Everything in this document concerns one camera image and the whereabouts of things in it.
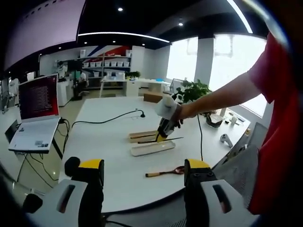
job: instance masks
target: wooden handle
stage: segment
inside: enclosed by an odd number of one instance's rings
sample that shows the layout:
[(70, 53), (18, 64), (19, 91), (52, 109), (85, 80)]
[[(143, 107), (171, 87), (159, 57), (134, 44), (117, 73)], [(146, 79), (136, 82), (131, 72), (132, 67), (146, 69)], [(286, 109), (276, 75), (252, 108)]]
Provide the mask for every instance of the wooden handle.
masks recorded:
[(149, 174), (145, 174), (146, 177), (153, 177), (153, 176), (160, 176), (161, 173), (149, 173)]

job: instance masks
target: tile floor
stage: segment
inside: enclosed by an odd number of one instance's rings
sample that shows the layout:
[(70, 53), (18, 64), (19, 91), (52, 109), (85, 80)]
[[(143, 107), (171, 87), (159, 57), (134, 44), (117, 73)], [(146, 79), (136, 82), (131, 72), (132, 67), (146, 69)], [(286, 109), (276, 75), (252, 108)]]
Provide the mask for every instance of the tile floor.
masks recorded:
[[(140, 89), (139, 95), (143, 95), (146, 89), (142, 88)], [(122, 96), (122, 90), (104, 90), (103, 96)], [(70, 101), (65, 107), (60, 107), (60, 116), (62, 118), (67, 119), (70, 124), (72, 124), (76, 118), (77, 115), (85, 101), (85, 99), (88, 98), (98, 98), (99, 91), (90, 91), (90, 93), (86, 96), (84, 96), (84, 99), (80, 101)], [(66, 134), (66, 128), (65, 125), (59, 125), (58, 127), (59, 131), (65, 135)], [(60, 149), (63, 149), (63, 143), (65, 137), (60, 135), (60, 133), (57, 131), (55, 134), (55, 139), (58, 143), (58, 146)], [(52, 187), (54, 187), (56, 184), (58, 184), (58, 177), (59, 177), (59, 171), (61, 167), (61, 160), (56, 153), (54, 147), (52, 146), (50, 149), (50, 152), (47, 155), (43, 155), (43, 159), (39, 156), (39, 154), (32, 154), (32, 156), (43, 162), (45, 169), (48, 171), (48, 173), (52, 176), (55, 181), (53, 181), (47, 173), (43, 170), (43, 167), (40, 163), (36, 162), (31, 158), (30, 155), (27, 155), (26, 160), (24, 160), (24, 163), (21, 167), (18, 182), (20, 184), (14, 184), (13, 186), (13, 195), (16, 198), (16, 201), (19, 204), (22, 204), (27, 194), (30, 193), (30, 189), (35, 189), (40, 192), (46, 193), (51, 190), (51, 187), (47, 185), (38, 175), (34, 172), (30, 164), (35, 168), (35, 170), (47, 181), (48, 184), (50, 184)]]

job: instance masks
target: black ceiling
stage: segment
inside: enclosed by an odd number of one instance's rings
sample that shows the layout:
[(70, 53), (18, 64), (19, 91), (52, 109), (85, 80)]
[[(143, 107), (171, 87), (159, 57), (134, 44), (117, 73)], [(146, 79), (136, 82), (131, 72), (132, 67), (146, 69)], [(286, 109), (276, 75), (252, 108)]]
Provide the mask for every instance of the black ceiling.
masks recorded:
[[(5, 50), (6, 34), (12, 28), (13, 23), (18, 16), (21, 16), (24, 12), (29, 11), (31, 8), (44, 2), (45, 0), (20, 0), (19, 4), (16, 1), (8, 2), (10, 6), (10, 15), (5, 17), (3, 14), (0, 17), (0, 21), (6, 22), (2, 27), (4, 41), (1, 42), (0, 52), (0, 67), (2, 68), (3, 56)], [(239, 19), (238, 15), (231, 9), (229, 5), (226, 5), (226, 0), (222, 0), (220, 5), (221, 12), (213, 13), (211, 15), (205, 15), (208, 8), (201, 8), (201, 16), (190, 18), (190, 6), (198, 4), (212, 4), (211, 8), (215, 9), (217, 5), (214, 5), (214, 0), (187, 0), (179, 1), (175, 0), (153, 0), (153, 1), (133, 1), (133, 0), (87, 0), (85, 10), (80, 18), (79, 34), (90, 32), (129, 32), (137, 34), (150, 34), (169, 40), (171, 42), (198, 35), (200, 37), (211, 37), (214, 33), (247, 33), (245, 26)], [(122, 7), (124, 10), (119, 12), (118, 7)], [(229, 10), (222, 13), (222, 8), (227, 7)], [(189, 12), (184, 13), (184, 9), (189, 9)], [(252, 11), (244, 11), (245, 17), (251, 25), (254, 34), (259, 36), (266, 36), (268, 30), (264, 22), (258, 18), (258, 16)], [(178, 26), (180, 18), (184, 20), (184, 26)], [(170, 27), (167, 29), (158, 29), (157, 25), (161, 24), (165, 26), (167, 19), (170, 20)], [(141, 38), (128, 35), (88, 35), (79, 36), (77, 42), (61, 45), (62, 49), (69, 49), (73, 47), (85, 46), (84, 42), (88, 42), (87, 45), (110, 45), (112, 41), (116, 41), (116, 45), (142, 45), (151, 49), (157, 49), (167, 43)], [(39, 53), (47, 54), (58, 51), (58, 46), (50, 47), (42, 50)], [(27, 57), (21, 62), (18, 62), (13, 68), (19, 70), (32, 70), (36, 68), (37, 64), (31, 64), (37, 60), (39, 53), (34, 53), (32, 56)]]

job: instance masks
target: person's hand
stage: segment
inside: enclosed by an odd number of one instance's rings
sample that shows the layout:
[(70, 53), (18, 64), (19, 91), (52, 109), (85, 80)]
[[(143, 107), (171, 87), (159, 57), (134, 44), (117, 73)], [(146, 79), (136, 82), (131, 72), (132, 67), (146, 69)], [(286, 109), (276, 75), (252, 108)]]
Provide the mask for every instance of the person's hand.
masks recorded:
[(181, 105), (181, 113), (179, 115), (179, 120), (186, 118), (195, 117), (197, 113), (194, 111), (193, 103)]

